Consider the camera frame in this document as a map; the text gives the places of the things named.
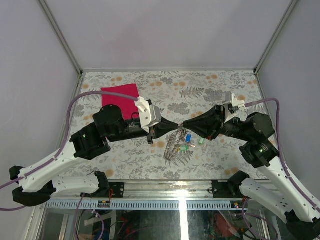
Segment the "green tag key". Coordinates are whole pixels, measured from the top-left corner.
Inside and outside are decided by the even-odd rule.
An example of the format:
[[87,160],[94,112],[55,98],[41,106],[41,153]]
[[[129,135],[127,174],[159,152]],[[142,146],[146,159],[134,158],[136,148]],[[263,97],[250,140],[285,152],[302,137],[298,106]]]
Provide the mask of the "green tag key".
[[189,150],[192,150],[194,148],[194,146],[190,146],[190,145],[181,145],[177,148],[177,151],[178,152],[186,152],[186,151],[189,151]]
[[202,137],[201,137],[201,138],[199,139],[198,144],[202,146],[202,145],[205,143],[205,140],[206,140],[205,138],[202,138]]

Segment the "blue tag key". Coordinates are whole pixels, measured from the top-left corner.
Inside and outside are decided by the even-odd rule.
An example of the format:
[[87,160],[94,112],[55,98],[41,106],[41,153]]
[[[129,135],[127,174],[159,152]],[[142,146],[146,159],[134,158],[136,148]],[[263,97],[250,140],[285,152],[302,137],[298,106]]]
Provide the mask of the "blue tag key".
[[191,135],[191,134],[187,134],[187,135],[186,135],[186,138],[185,138],[185,142],[186,142],[186,143],[190,143],[190,142],[191,142],[191,139],[192,139],[192,135]]

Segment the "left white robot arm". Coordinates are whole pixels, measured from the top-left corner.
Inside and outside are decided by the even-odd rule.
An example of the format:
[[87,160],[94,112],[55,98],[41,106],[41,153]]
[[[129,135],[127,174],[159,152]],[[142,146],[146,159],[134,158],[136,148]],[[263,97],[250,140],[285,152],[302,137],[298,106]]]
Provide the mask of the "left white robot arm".
[[10,178],[19,185],[12,191],[13,201],[34,207],[52,197],[110,198],[113,191],[104,172],[95,170],[80,177],[61,174],[109,152],[112,142],[145,137],[151,145],[154,139],[178,129],[177,123],[161,117],[158,107],[150,105],[149,110],[150,115],[143,110],[137,112],[137,118],[125,120],[119,106],[105,105],[93,115],[93,123],[70,137],[62,151],[29,167],[13,166],[9,170]]

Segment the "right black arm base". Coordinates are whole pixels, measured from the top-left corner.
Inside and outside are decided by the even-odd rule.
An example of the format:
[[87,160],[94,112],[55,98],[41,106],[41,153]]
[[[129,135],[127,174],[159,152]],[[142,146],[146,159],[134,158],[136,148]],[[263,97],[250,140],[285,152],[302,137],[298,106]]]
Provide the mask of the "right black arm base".
[[227,180],[211,180],[212,195],[214,199],[240,199],[244,195],[240,191],[242,182],[250,176],[238,171]]

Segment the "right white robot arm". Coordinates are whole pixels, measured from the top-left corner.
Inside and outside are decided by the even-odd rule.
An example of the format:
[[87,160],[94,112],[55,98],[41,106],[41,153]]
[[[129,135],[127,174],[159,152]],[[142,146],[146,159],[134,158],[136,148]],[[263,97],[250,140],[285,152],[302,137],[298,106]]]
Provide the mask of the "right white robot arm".
[[212,141],[219,135],[245,141],[239,147],[242,157],[265,175],[277,188],[275,194],[239,171],[228,180],[233,197],[248,197],[275,214],[297,240],[313,240],[320,235],[320,201],[281,162],[280,152],[270,142],[275,133],[270,117],[252,113],[245,121],[238,117],[226,120],[226,110],[216,105],[210,111],[183,122],[183,127]]

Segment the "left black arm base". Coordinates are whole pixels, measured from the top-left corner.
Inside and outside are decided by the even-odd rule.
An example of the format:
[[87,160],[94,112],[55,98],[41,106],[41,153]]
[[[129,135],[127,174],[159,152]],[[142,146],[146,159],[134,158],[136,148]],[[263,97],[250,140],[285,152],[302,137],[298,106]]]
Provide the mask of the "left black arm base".
[[124,182],[110,182],[109,187],[102,191],[101,198],[122,199],[125,193]]

